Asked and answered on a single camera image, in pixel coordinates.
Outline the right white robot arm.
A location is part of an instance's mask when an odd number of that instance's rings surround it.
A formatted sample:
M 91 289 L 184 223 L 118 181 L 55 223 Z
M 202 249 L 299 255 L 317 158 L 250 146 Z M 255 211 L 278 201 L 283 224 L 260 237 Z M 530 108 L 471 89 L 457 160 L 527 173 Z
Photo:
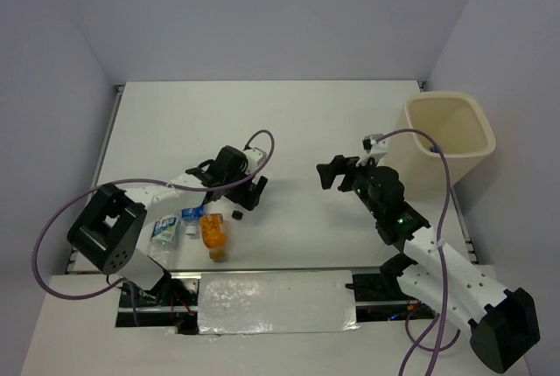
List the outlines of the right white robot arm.
M 316 169 L 325 190 L 341 177 L 339 191 L 354 193 L 373 216 L 383 242 L 397 249 L 381 266 L 386 296 L 411 296 L 444 313 L 495 373 L 505 373 L 540 341 L 529 292 L 494 280 L 438 237 L 435 227 L 405 200 L 397 171 L 373 159 L 342 155 Z

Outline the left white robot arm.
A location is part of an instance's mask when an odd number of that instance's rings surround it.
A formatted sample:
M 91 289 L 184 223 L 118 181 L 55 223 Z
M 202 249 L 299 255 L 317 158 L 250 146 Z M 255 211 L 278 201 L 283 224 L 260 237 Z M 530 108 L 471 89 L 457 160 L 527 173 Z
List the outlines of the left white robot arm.
M 137 247 L 142 231 L 166 215 L 227 198 L 251 211 L 259 203 L 267 178 L 262 168 L 270 154 L 224 146 L 214 159 L 165 182 L 141 180 L 122 189 L 100 186 L 67 233 L 81 255 L 105 275 L 132 282 L 153 305 L 165 303 L 176 284 L 170 272 Z

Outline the green white label bottle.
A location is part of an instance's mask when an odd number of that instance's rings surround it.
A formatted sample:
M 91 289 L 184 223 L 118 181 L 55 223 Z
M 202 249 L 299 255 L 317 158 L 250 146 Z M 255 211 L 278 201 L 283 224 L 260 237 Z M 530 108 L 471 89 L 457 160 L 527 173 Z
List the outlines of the green white label bottle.
M 179 216 L 169 214 L 154 223 L 148 255 L 164 267 L 170 267 L 176 257 L 179 240 Z

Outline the orange juice bottle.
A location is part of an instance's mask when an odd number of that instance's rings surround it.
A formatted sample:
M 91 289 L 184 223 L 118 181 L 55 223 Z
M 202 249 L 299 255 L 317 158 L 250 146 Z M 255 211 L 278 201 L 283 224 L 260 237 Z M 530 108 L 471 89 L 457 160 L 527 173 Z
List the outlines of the orange juice bottle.
M 209 258 L 213 261 L 225 261 L 227 258 L 228 235 L 224 219 L 220 213 L 203 215 L 200 219 L 201 236 Z

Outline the black label soda bottle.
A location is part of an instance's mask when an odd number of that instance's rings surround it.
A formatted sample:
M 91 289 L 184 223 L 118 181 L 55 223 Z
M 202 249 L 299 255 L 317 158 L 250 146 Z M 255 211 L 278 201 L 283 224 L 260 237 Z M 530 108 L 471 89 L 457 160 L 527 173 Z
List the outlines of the black label soda bottle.
M 231 214 L 231 217 L 232 217 L 234 220 L 242 220 L 242 218 L 243 218 L 243 212 L 242 212 L 242 211 L 239 211 L 239 210 L 233 210 L 233 211 L 232 211 L 232 214 Z

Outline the tall blue label bottle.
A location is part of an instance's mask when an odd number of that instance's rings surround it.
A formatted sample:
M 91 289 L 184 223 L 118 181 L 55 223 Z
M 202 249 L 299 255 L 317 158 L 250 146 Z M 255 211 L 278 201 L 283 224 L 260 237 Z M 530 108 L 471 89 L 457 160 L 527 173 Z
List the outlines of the tall blue label bottle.
M 200 233 L 200 220 L 205 214 L 203 205 L 186 208 L 181 211 L 183 232 L 190 239 L 197 239 Z

